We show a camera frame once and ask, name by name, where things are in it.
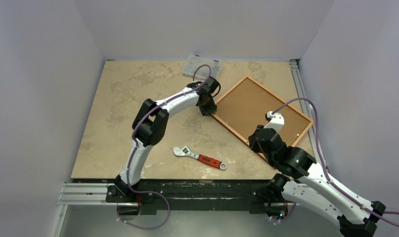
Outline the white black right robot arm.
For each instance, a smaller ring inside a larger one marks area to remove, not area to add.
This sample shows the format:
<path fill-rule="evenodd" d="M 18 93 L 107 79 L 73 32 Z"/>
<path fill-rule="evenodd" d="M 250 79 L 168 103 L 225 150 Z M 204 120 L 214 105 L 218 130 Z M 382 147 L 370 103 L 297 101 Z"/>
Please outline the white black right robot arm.
<path fill-rule="evenodd" d="M 263 154 L 278 170 L 267 187 L 271 200 L 284 198 L 298 203 L 338 225 L 345 237 L 374 235 L 386 209 L 383 203 L 348 189 L 305 150 L 287 146 L 272 128 L 258 125 L 248 140 L 250 149 Z"/>

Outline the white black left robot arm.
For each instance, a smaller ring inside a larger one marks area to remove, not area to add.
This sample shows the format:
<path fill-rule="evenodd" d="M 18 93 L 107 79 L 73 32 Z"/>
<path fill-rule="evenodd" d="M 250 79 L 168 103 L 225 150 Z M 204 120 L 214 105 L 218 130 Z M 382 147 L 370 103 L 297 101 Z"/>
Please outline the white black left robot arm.
<path fill-rule="evenodd" d="M 153 146 L 163 139 L 168 120 L 193 106 L 198 107 L 203 116 L 214 114 L 217 105 L 213 93 L 219 93 L 220 89 L 220 83 L 209 77 L 204 81 L 189 83 L 182 91 L 168 98 L 157 101 L 146 99 L 142 103 L 132 124 L 133 144 L 127 164 L 114 184 L 120 198 L 131 202 L 137 197 L 137 188 L 134 185 L 141 179 L 142 168 Z"/>

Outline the red wooden photo frame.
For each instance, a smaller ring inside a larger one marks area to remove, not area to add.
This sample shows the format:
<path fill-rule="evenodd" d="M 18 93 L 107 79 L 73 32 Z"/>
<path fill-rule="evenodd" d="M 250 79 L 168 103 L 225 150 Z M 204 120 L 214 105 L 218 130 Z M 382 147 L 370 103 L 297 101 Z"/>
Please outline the red wooden photo frame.
<path fill-rule="evenodd" d="M 286 103 L 279 95 L 256 80 L 245 77 L 217 99 L 217 111 L 211 115 L 246 146 L 258 125 L 266 125 L 266 113 Z M 288 146 L 296 147 L 314 121 L 301 110 L 289 104 L 279 113 L 285 124 L 279 134 Z"/>

